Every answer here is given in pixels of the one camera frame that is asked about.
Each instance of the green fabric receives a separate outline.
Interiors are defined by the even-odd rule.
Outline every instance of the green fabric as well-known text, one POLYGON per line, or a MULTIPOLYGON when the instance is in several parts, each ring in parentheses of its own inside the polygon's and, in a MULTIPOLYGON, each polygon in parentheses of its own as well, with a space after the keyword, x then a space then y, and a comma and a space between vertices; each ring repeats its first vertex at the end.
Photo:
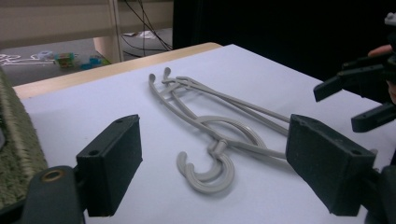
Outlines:
POLYGON ((48 168, 32 121, 0 69, 0 209, 24 199, 30 179, 48 168))

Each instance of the tangled hanger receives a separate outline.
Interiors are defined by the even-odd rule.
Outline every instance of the tangled hanger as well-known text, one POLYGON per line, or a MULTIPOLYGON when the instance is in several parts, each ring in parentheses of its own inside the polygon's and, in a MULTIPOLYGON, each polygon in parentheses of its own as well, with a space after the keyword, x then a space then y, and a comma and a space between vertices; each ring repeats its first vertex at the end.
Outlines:
POLYGON ((234 177, 234 167, 231 159, 224 153, 225 148, 235 147, 238 149, 244 149, 249 155, 260 158, 262 155, 270 156, 277 159, 286 159, 284 152, 274 151, 269 149, 261 138, 247 125, 220 116, 196 116, 176 95, 175 90, 184 88, 186 90, 194 89, 198 91, 203 91, 205 93, 214 95, 224 100, 225 102, 239 108, 240 110, 248 113, 250 116, 259 119, 266 126, 274 129, 275 131, 282 133, 284 135, 288 134, 288 129, 272 122, 271 120, 263 117, 262 115, 256 113, 254 110, 263 113, 267 116, 282 120, 289 123, 290 119, 281 116, 277 113, 264 109, 262 107, 250 104, 248 102, 236 99, 232 96, 223 94, 218 91, 214 91, 204 84, 189 78, 189 77, 176 77, 170 78, 171 69, 166 67, 163 73, 162 83, 166 86, 165 90, 159 92, 155 86, 155 75, 149 75, 149 86, 153 93, 161 100, 161 102, 173 113, 179 116, 181 119, 188 122, 190 125, 198 128, 199 130, 209 134, 216 141, 215 146, 208 148, 208 153, 213 158, 212 168, 205 173, 195 173, 194 165, 192 163, 187 163, 187 153, 180 152, 177 156, 177 169, 186 177, 189 184, 195 189, 202 193, 216 193, 224 189, 227 189, 233 182, 234 177), (170 104, 168 100, 164 98, 166 94, 170 94, 172 99, 176 102, 178 109, 170 104), (218 133, 216 130, 208 126, 211 122, 223 122, 232 125, 241 133, 243 133, 249 143, 238 141, 218 133))

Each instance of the floor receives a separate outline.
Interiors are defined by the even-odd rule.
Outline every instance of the floor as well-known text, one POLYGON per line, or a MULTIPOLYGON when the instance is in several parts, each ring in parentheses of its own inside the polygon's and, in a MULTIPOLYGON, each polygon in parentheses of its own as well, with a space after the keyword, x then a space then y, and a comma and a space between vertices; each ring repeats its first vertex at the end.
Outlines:
MULTIPOLYGON (((129 61, 171 50, 172 29, 125 34, 121 36, 121 41, 124 60, 129 61)), ((93 65, 93 68, 108 64, 108 61, 95 50, 93 39, 80 39, 14 49, 1 49, 0 68, 3 69, 12 86, 19 86, 87 69, 76 62, 78 62, 78 59, 84 62, 88 61, 90 57, 100 61, 99 64, 93 65), (72 52, 76 57, 73 67, 62 68, 53 60, 45 60, 48 55, 68 52, 72 52)))

